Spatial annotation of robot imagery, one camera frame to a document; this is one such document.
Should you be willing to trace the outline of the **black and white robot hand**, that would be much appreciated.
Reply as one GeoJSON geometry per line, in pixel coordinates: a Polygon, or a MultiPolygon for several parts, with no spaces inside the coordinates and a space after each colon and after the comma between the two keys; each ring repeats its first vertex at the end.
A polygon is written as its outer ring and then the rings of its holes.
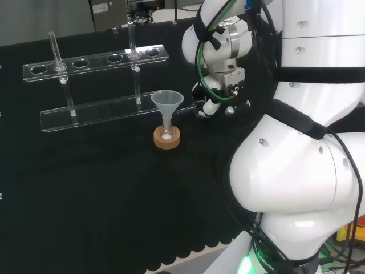
{"type": "Polygon", "coordinates": [[[244,85],[245,70],[241,67],[230,72],[211,72],[192,88],[192,97],[197,100],[197,116],[211,118],[249,111],[252,104],[244,85]]]}

